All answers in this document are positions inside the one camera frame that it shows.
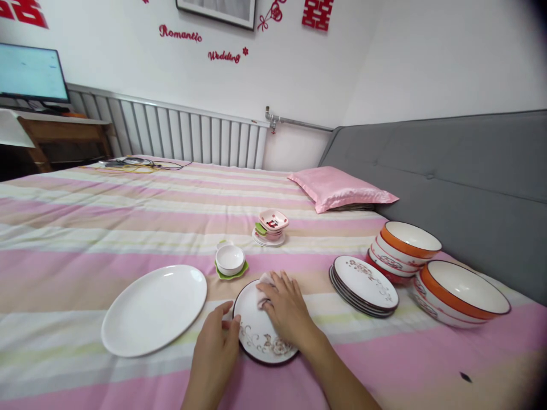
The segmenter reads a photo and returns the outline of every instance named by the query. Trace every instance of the gray headboard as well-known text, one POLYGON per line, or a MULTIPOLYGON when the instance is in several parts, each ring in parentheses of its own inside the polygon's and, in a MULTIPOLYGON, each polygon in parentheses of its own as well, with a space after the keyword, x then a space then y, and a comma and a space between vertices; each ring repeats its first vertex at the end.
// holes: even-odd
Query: gray headboard
POLYGON ((381 215, 547 305, 547 110, 341 127, 327 165, 400 198, 381 215))

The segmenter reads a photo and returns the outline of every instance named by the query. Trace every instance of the white wall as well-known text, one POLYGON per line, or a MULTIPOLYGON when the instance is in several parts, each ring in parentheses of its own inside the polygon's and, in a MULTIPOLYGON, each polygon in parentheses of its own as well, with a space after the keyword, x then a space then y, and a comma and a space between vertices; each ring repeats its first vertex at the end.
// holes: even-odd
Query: white wall
POLYGON ((547 108, 522 0, 386 0, 344 125, 547 108))
MULTIPOLYGON (((272 0, 259 0, 256 19, 272 0)), ((0 18, 0 41, 59 50, 66 80, 136 97, 264 119, 275 114, 338 126, 372 40, 382 0, 335 2, 328 33, 303 27, 304 0, 280 4, 268 30, 178 11, 174 0, 40 0, 49 30, 0 18), (162 38, 159 26, 203 41, 162 38), (241 53, 239 64, 209 51, 241 53)), ((280 125, 269 135, 267 169, 316 166, 327 134, 280 125)))

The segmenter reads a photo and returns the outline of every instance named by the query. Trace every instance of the radiator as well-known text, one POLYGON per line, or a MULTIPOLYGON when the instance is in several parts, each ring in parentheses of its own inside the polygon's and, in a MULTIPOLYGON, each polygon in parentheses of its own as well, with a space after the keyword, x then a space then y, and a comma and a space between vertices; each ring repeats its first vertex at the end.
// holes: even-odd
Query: radiator
POLYGON ((261 169, 269 123, 67 84, 73 107, 109 121, 115 156, 146 154, 261 169))

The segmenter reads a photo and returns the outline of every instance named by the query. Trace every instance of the computer monitor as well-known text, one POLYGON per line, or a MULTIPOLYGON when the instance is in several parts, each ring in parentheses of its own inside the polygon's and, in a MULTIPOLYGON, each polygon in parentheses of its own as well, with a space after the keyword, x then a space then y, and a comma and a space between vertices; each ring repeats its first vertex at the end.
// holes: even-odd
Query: computer monitor
POLYGON ((0 97, 69 103, 57 50, 0 43, 0 97))

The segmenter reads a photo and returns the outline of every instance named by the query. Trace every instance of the pink striped bedsheet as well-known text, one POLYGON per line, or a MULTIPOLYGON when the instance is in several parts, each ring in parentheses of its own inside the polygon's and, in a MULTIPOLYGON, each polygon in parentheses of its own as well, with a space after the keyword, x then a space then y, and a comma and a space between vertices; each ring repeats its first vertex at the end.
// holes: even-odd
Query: pink striped bedsheet
MULTIPOLYGON (((0 409, 178 408, 205 316, 271 269, 298 279, 314 321, 383 408, 499 410, 529 400, 547 346, 545 307, 490 279, 513 311, 479 329, 436 322, 406 288, 397 289, 391 318, 358 313, 334 292, 328 269, 339 255, 363 258, 385 219, 317 215, 286 176, 193 163, 149 175, 75 168, 0 184, 0 409), (291 221, 280 248, 250 236, 267 208, 291 221), (213 265, 224 239, 250 265, 232 281, 219 280, 213 265), (172 264, 207 277, 196 322, 155 354, 109 354, 100 326, 110 304, 137 278, 172 264)), ((267 368, 241 353, 221 408, 327 405, 304 358, 267 368)))

